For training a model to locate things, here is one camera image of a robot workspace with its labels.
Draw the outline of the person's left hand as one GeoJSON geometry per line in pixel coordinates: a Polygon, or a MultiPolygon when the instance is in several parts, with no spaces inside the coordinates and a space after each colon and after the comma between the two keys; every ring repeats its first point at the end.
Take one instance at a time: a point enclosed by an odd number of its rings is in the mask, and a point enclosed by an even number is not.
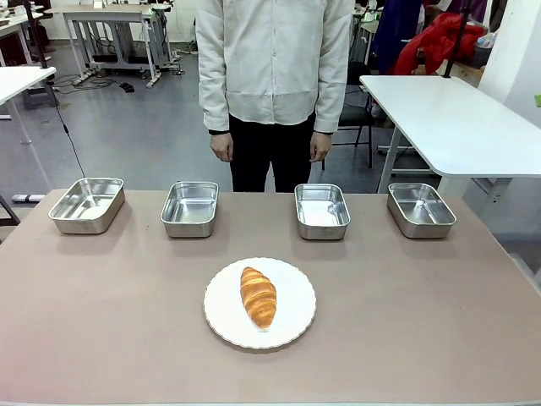
{"type": "Polygon", "coordinates": [[[310,161],[323,162],[332,147],[331,136],[313,132],[310,141],[310,161]]]}

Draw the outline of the person's right hand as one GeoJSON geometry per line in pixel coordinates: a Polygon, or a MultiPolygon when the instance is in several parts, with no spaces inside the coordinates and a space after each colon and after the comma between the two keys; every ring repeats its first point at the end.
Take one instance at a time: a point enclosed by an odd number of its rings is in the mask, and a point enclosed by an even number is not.
{"type": "Polygon", "coordinates": [[[222,162],[231,162],[233,159],[233,140],[230,133],[216,134],[210,137],[210,148],[216,158],[222,162]]]}

